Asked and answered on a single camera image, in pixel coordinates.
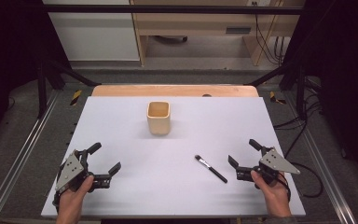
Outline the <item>aluminium floor rail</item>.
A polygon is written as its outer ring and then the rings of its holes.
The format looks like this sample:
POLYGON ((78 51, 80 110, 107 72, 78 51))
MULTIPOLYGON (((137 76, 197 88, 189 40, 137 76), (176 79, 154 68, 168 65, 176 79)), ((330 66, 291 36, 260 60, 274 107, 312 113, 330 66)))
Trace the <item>aluminium floor rail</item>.
POLYGON ((331 204, 341 224, 357 224, 356 219, 342 194, 333 173, 328 168, 314 138, 308 128, 302 133, 303 142, 310 154, 313 165, 324 184, 324 191, 327 193, 331 204))
POLYGON ((8 196, 10 195, 11 191, 13 190, 20 173, 28 161, 30 154, 32 153, 34 146, 44 130, 46 123, 50 117, 54 106, 57 103, 58 97, 61 95, 59 91, 52 91, 51 95, 48 98, 47 108, 42 113, 42 115, 36 120, 32 130, 28 134, 25 143, 22 145, 19 154, 14 160, 13 164, 11 165, 10 169, 7 172, 7 175, 0 186, 0 212, 2 211, 8 196))

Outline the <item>yellow black tape strip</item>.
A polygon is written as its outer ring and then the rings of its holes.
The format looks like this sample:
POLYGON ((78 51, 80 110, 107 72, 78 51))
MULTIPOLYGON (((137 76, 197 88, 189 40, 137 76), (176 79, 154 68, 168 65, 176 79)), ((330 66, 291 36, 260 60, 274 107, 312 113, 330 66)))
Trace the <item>yellow black tape strip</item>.
POLYGON ((74 95, 73 95, 73 98, 72 98, 72 100, 71 100, 70 105, 76 105, 76 103, 77 103, 77 101, 78 101, 78 99, 79 99, 79 97, 80 97, 80 95, 81 95, 81 92, 82 92, 82 90, 77 90, 77 91, 75 91, 75 93, 74 93, 74 95))
POLYGON ((274 91, 271 91, 271 92, 269 93, 269 98, 270 98, 270 101, 271 101, 272 103, 277 103, 277 104, 281 104, 281 105, 286 105, 286 101, 285 101, 285 100, 277 99, 277 98, 276 98, 274 91))

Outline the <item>person's right hand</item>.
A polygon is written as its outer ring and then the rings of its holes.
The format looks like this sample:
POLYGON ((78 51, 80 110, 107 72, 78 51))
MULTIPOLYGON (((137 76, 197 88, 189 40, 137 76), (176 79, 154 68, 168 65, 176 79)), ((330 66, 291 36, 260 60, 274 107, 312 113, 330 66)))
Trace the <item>person's right hand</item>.
POLYGON ((288 190, 285 186, 286 180, 283 174, 279 174, 279 180, 270 185, 256 171, 251 172, 251 177, 263 192, 267 211, 271 217, 290 217, 292 215, 289 206, 288 190))

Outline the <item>white cabinet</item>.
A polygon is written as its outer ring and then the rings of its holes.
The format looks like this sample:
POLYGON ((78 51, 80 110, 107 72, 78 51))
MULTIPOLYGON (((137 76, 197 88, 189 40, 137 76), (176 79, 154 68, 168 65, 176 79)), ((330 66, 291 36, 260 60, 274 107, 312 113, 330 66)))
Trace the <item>white cabinet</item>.
POLYGON ((138 61, 130 13, 49 12, 67 58, 81 61, 138 61))

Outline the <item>person's left hand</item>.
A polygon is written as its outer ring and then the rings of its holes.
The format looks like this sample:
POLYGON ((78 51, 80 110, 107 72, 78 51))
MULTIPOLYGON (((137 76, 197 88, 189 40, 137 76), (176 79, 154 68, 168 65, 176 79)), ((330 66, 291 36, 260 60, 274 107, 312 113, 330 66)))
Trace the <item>person's left hand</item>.
POLYGON ((77 191, 71 191, 68 189, 62 194, 57 218, 80 220, 83 201, 92 186, 93 180, 94 176, 90 175, 85 179, 77 191))

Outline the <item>wooden table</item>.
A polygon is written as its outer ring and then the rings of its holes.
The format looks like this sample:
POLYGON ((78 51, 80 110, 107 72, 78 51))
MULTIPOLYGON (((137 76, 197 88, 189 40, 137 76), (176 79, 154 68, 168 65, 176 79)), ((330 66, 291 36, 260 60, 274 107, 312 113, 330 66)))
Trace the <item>wooden table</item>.
POLYGON ((258 97, 257 89, 243 85, 100 85, 92 96, 258 97))

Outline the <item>black curtain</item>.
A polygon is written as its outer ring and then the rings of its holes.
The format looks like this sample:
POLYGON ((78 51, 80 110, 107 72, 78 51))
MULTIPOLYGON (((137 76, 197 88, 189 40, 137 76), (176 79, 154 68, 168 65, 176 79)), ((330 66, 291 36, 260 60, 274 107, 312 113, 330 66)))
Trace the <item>black curtain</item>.
POLYGON ((358 0, 305 0, 286 59, 321 80, 338 142, 358 163, 358 0))
POLYGON ((70 64, 48 13, 23 9, 43 4, 43 0, 0 0, 0 121, 10 92, 36 80, 39 65, 54 88, 64 85, 60 72, 49 63, 66 68, 70 64))

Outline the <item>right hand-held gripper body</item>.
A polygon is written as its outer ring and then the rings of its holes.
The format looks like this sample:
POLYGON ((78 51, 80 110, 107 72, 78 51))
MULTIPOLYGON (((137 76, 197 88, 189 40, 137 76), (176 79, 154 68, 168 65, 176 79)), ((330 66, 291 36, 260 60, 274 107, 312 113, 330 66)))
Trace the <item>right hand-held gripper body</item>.
POLYGON ((236 163, 236 176, 238 180, 253 182, 251 171, 258 172, 267 184, 279 179, 280 172, 299 175, 300 171, 287 159, 278 153, 274 147, 255 147, 261 152, 261 159, 253 168, 242 167, 236 163))

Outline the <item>black horizontal frame bar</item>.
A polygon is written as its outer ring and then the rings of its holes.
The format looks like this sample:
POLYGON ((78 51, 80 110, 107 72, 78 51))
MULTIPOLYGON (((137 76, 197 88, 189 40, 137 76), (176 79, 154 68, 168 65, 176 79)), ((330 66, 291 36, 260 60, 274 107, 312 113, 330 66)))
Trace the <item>black horizontal frame bar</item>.
POLYGON ((47 12, 301 15, 303 7, 43 5, 47 12))

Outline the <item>black metal frame stand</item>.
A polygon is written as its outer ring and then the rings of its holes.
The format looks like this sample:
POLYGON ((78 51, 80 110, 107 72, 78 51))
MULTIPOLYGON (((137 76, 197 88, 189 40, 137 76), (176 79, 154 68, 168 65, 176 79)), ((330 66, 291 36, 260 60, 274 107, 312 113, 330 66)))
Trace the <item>black metal frame stand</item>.
POLYGON ((75 72, 72 68, 65 67, 56 61, 40 62, 37 66, 37 87, 39 102, 39 111, 37 117, 39 119, 41 119, 48 110, 46 80, 48 80, 54 90, 61 90, 64 87, 64 81, 61 77, 61 74, 66 74, 89 87, 99 86, 98 82, 83 77, 75 72))
POLYGON ((306 76, 305 69, 299 63, 289 62, 281 65, 266 75, 251 81, 250 83, 246 83, 246 86, 257 87, 277 75, 283 75, 283 78, 279 83, 279 87, 283 91, 291 90, 294 84, 296 84, 296 112, 301 119, 305 120, 307 117, 304 99, 306 76))

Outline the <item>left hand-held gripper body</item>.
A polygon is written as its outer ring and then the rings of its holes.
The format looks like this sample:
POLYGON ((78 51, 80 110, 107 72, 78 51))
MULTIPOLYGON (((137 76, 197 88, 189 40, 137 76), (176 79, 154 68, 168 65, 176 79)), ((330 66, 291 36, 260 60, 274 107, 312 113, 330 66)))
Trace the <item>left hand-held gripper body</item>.
POLYGON ((90 175, 94 177, 89 192, 95 189, 109 189, 112 176, 96 175, 89 170, 88 155, 92 155, 94 151, 74 150, 61 165, 57 175, 55 190, 57 193, 64 193, 68 189, 78 190, 86 178, 90 175))

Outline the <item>beige square cup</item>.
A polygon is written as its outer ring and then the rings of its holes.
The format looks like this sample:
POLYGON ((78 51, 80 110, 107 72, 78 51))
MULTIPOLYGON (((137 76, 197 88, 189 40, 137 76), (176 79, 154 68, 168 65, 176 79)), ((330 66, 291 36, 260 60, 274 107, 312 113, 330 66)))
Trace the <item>beige square cup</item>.
POLYGON ((171 108, 168 102, 150 102, 147 107, 149 132, 166 135, 171 130, 171 108))

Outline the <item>light wooden desk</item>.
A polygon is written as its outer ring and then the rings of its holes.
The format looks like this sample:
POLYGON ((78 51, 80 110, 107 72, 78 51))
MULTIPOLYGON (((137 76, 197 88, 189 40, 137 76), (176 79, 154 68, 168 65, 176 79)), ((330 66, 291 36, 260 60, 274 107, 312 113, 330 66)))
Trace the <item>light wooden desk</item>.
MULTIPOLYGON (((302 7, 306 0, 130 0, 130 4, 147 6, 218 6, 218 7, 302 7)), ((296 28, 297 15, 255 14, 174 14, 135 13, 140 36, 227 35, 227 27, 251 27, 243 38, 252 63, 260 65, 267 42, 274 36, 289 38, 296 28)))

